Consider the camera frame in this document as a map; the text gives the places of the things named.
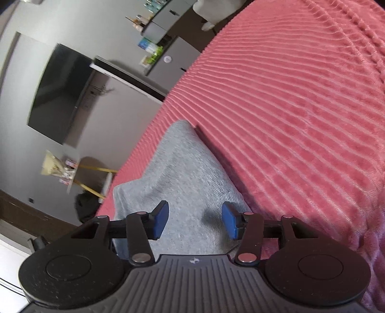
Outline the grey sweatpants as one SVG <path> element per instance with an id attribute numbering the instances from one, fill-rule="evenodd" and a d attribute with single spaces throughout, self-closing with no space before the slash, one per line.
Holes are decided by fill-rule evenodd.
<path id="1" fill-rule="evenodd" d="M 240 213 L 249 210 L 244 197 L 187 121 L 168 128 L 141 178 L 113 190 L 116 220 L 138 211 L 152 211 L 160 201 L 169 204 L 162 236 L 151 241 L 161 254 L 234 254 L 232 240 L 221 219 L 230 202 Z"/>

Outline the black bag on floor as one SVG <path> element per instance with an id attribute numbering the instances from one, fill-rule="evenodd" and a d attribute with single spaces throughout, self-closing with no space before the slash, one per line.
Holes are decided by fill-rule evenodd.
<path id="1" fill-rule="evenodd" d="M 88 191 L 84 191 L 76 196 L 74 208 L 81 223 L 84 224 L 95 217 L 101 205 L 98 200 L 99 198 L 96 195 Z"/>

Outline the gold leg side table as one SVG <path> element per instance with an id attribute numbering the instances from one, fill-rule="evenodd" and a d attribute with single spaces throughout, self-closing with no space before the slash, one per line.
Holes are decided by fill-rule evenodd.
<path id="1" fill-rule="evenodd" d="M 81 189 L 96 196 L 99 203 L 103 203 L 112 188 L 112 181 L 117 170 L 91 158 L 83 158 L 76 164 L 73 178 L 69 181 L 67 194 L 72 189 Z"/>

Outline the yellow wrapped flower bouquet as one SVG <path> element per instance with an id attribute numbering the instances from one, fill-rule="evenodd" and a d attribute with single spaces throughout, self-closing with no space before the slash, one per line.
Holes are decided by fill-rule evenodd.
<path id="1" fill-rule="evenodd" d="M 76 162 L 68 158 L 61 160 L 50 151 L 46 151 L 40 174 L 43 176 L 58 177 L 60 183 L 69 185 L 76 175 L 76 170 Z"/>

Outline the pink ribbed bed blanket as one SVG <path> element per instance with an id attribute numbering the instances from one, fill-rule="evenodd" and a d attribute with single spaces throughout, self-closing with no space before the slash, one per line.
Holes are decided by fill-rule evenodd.
<path id="1" fill-rule="evenodd" d="M 185 119 L 252 209 L 294 215 L 361 252 L 384 308 L 384 9 L 254 1 L 169 92 L 117 176 L 135 179 Z"/>

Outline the grey bedside cabinet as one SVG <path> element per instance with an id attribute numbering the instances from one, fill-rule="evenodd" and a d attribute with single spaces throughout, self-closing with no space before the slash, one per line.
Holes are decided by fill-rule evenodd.
<path id="1" fill-rule="evenodd" d="M 199 55 L 200 52 L 196 48 L 184 39 L 176 37 L 149 69 L 146 76 L 169 92 Z"/>

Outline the white shell chair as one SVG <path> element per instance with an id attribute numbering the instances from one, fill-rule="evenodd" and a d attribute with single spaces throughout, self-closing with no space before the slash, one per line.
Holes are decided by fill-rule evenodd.
<path id="1" fill-rule="evenodd" d="M 201 30 L 209 31 L 220 21 L 237 12 L 246 2 L 246 0 L 198 0 L 192 9 L 205 20 Z"/>

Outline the black wall television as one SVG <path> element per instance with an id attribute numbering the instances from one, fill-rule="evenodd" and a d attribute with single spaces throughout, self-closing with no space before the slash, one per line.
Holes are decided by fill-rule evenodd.
<path id="1" fill-rule="evenodd" d="M 63 144 L 93 77 L 92 59 L 57 44 L 46 65 L 27 125 Z"/>

